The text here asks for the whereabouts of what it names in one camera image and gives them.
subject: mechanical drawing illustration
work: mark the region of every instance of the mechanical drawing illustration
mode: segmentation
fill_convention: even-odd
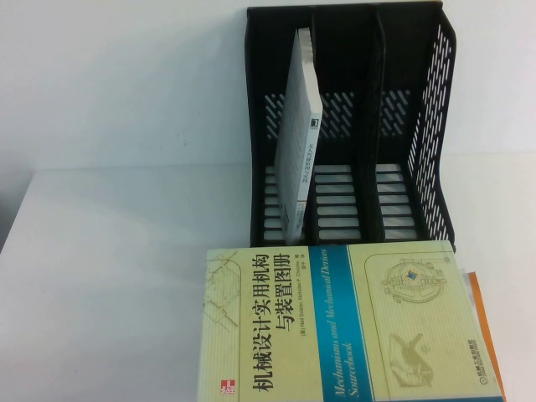
[[[204,313],[227,331],[238,329],[240,322],[240,318],[235,317],[240,314],[240,309],[231,308],[232,304],[240,301],[240,268],[231,260],[232,257],[219,255],[207,261],[209,277],[203,303]]]
[[[443,292],[445,284],[442,271],[434,267],[432,260],[400,260],[387,270],[382,281],[385,294],[398,303],[429,302]]]
[[[434,378],[431,366],[415,350],[422,337],[419,333],[411,342],[406,342],[397,334],[390,334],[389,366],[401,387],[430,386]]]

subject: book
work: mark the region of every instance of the book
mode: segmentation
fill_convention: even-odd
[[[311,32],[302,28],[296,31],[292,47],[274,164],[287,245],[297,243],[302,234],[321,123],[322,100],[313,64]]]
[[[448,241],[213,250],[198,401],[503,402]]]

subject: white book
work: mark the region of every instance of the white book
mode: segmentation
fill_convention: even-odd
[[[302,234],[312,167],[322,122],[322,100],[309,28],[296,31],[276,149],[276,181],[285,242]]]

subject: gear drawing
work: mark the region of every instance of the gear drawing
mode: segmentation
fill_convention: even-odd
[[[398,303],[429,302],[443,292],[445,284],[442,271],[422,260],[401,260],[389,268],[382,281],[385,293]]]

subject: blue vertical stripe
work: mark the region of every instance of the blue vertical stripe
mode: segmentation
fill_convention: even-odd
[[[310,247],[309,257],[324,401],[369,402],[372,392],[347,247]]]

